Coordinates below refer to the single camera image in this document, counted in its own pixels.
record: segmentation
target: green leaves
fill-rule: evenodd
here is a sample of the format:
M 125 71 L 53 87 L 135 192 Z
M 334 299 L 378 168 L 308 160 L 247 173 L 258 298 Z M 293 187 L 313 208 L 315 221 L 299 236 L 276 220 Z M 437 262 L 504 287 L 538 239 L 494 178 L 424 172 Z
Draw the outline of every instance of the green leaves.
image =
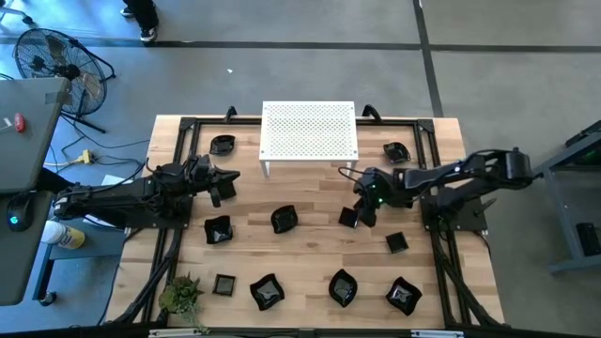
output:
M 199 283 L 200 278 L 191 280 L 189 272 L 188 276 L 174 278 L 159 296 L 159 306 L 170 314 L 179 315 L 201 333 L 207 334 L 208 329 L 198 321 L 200 306 L 196 303 L 196 299 L 203 294 L 198 289 Z

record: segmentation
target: red object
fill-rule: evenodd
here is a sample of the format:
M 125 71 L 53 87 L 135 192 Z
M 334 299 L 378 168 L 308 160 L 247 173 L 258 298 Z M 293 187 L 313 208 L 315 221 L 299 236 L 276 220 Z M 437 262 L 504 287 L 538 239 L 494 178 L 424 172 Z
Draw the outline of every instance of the red object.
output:
M 25 118 L 21 115 L 21 113 L 15 114 L 15 129 L 17 132 L 25 131 Z

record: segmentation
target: table leg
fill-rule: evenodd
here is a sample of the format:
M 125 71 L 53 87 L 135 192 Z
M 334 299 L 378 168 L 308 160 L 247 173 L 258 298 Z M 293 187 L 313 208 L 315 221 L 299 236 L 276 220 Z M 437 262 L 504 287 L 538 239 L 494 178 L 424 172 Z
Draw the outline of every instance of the table leg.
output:
M 357 166 L 357 162 L 358 161 L 349 161 L 349 162 L 347 162 L 347 168 L 355 169 L 355 167 Z M 347 170 L 347 175 L 349 175 L 350 177 L 353 177 L 353 172 L 350 171 L 350 170 Z
M 269 178 L 270 177 L 270 163 L 268 161 L 260 161 L 261 162 L 261 168 L 263 169 L 263 176 L 265 178 Z

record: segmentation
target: black device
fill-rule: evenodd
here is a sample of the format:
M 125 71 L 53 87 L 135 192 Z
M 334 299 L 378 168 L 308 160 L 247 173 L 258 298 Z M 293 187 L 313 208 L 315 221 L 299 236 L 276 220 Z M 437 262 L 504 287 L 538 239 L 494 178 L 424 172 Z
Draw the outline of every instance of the black device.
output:
M 7 205 L 7 222 L 10 231 L 21 232 L 33 222 L 33 193 L 20 192 L 12 196 Z
M 431 188 L 446 183 L 471 179 L 457 188 L 442 187 L 436 195 L 427 194 Z M 431 218 L 425 226 L 437 226 L 440 220 L 453 223 L 454 217 L 469 201 L 497 189 L 519 190 L 528 187 L 533 177 L 530 158 L 513 150 L 481 150 L 465 160 L 442 165 L 435 169 L 393 169 L 388 174 L 375 167 L 365 169 L 357 179 L 353 192 L 361 198 L 355 204 L 362 222 L 375 222 L 376 209 L 413 207 L 420 200 Z
M 89 214 L 117 227 L 182 229 L 188 226 L 197 193 L 209 192 L 213 206 L 220 207 L 222 199 L 236 195 L 233 181 L 240 176 L 212 166 L 208 155 L 147 169 L 152 175 L 130 184 L 75 184 L 59 192 L 54 216 L 70 220 Z

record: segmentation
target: fan guard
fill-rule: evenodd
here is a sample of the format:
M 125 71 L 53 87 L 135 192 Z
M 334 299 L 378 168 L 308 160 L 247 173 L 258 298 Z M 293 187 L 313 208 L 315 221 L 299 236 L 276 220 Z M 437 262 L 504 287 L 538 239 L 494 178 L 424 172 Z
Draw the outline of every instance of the fan guard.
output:
M 107 78 L 97 59 L 111 66 L 75 38 L 51 29 L 30 29 L 19 37 L 14 57 L 24 78 L 65 77 L 70 80 L 71 102 L 63 104 L 64 113 L 92 114 L 106 100 Z M 112 77 L 115 77 L 114 71 L 109 78 Z

